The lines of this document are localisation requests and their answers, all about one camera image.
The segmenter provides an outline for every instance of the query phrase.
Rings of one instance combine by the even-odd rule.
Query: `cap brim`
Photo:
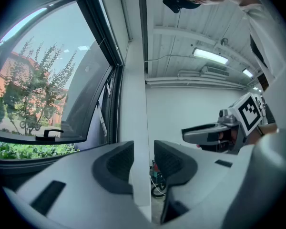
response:
[[[188,1],[188,0],[172,0],[172,1],[174,1],[176,4],[178,4],[178,6],[180,8],[185,8],[185,9],[189,9],[189,10],[196,9],[201,5],[199,3],[193,3],[193,2]]]

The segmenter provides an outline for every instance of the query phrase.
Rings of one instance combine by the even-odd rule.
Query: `window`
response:
[[[97,132],[89,135],[89,147],[106,143],[100,138],[106,136],[102,114],[97,106],[91,110],[91,101],[109,67],[78,3],[56,10],[21,38],[1,68],[0,132],[21,139],[52,129],[63,133],[49,132],[50,137],[72,139],[82,138],[93,125]],[[78,148],[84,146],[0,142],[0,158],[55,156]]]

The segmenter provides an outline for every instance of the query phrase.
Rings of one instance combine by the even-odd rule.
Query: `ceiling beam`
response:
[[[154,1],[146,0],[147,10],[147,40],[148,40],[148,59],[153,58],[153,13],[154,13]],[[148,62],[148,75],[152,76],[153,62]]]
[[[165,26],[155,26],[153,29],[153,33],[154,34],[160,34],[160,35],[186,37],[186,38],[190,38],[193,40],[205,42],[205,43],[208,43],[212,46],[215,46],[217,48],[220,48],[220,49],[226,51],[230,55],[239,59],[239,61],[250,66],[253,70],[255,70],[257,67],[259,67],[258,65],[254,66],[252,63],[249,62],[249,60],[247,60],[244,56],[242,56],[240,53],[236,52],[235,50],[233,50],[227,46],[223,46],[220,44],[219,41],[213,40],[213,39],[211,39],[211,38],[209,38],[209,37],[207,37],[201,33],[189,31],[189,30],[185,30],[185,29],[180,29],[180,28],[175,28],[175,27],[165,27]]]

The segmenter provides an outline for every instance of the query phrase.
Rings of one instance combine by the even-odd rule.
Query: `ceiling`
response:
[[[261,70],[251,53],[248,21],[237,5],[227,1],[195,10],[181,9],[175,14],[162,0],[146,3],[148,59],[156,59],[148,62],[148,78],[177,77],[181,70],[201,72],[211,66],[228,72],[227,82],[245,86],[258,83],[242,73],[247,68],[255,78]],[[223,38],[228,43],[221,45]],[[225,66],[194,58],[195,48],[220,54],[229,61]]]

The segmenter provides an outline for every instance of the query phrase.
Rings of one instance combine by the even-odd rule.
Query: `corrugated metal ceiling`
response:
[[[149,35],[153,34],[152,59],[159,59],[165,55],[177,56],[166,56],[149,63],[151,64],[149,77],[177,76],[180,70],[200,71],[209,65],[228,71],[227,81],[246,85],[251,79],[241,73],[244,68],[249,69],[254,75],[258,74],[259,66],[250,49],[248,22],[244,19],[244,13],[237,5],[231,2],[224,2],[220,5],[202,5],[195,10],[181,9],[178,14],[166,7],[162,0],[153,0],[153,7],[154,30],[153,32],[148,31]],[[227,38],[227,47],[239,54],[240,57],[236,57],[235,53],[231,54],[231,52],[214,46],[214,43],[208,43],[208,40],[203,42],[194,40],[190,36],[186,36],[187,34],[180,35],[174,29],[180,29],[186,33],[199,33],[216,42],[220,42],[222,38]],[[205,49],[227,57],[229,68],[208,60],[194,58],[193,51],[195,48]],[[243,59],[247,60],[251,66],[245,63]]]

